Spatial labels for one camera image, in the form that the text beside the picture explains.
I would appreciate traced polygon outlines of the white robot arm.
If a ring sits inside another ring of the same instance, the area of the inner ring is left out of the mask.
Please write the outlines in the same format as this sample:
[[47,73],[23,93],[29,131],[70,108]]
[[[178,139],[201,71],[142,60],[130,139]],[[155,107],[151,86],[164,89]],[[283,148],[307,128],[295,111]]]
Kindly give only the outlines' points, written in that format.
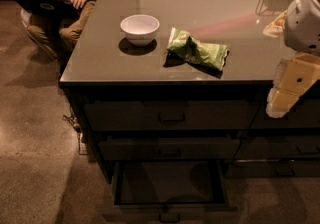
[[320,0],[293,0],[263,33],[282,34],[295,51],[292,59],[279,62],[267,97],[268,116],[282,118],[320,79]]

